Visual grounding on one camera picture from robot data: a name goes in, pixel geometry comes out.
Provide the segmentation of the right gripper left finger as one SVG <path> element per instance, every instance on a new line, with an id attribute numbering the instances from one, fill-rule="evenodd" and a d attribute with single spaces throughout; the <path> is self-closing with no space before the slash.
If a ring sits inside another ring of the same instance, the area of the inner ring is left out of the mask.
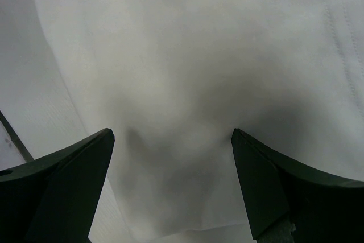
<path id="1" fill-rule="evenodd" d="M 103 129 L 2 170 L 1 242 L 89 242 L 114 141 L 112 130 Z"/>

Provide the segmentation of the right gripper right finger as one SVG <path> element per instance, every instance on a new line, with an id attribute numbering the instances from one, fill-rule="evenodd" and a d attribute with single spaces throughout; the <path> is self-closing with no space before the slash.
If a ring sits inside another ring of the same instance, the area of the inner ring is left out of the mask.
<path id="1" fill-rule="evenodd" d="M 240 129 L 231 144 L 255 241 L 363 241 L 362 181 L 309 167 Z"/>

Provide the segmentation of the white red-print t-shirt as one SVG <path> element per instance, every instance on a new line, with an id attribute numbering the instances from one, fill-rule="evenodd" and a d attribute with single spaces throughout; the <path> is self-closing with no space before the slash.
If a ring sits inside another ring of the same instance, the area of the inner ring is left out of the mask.
<path id="1" fill-rule="evenodd" d="M 363 179 L 363 0 L 33 0 L 141 242 L 247 222 L 239 128 Z"/>

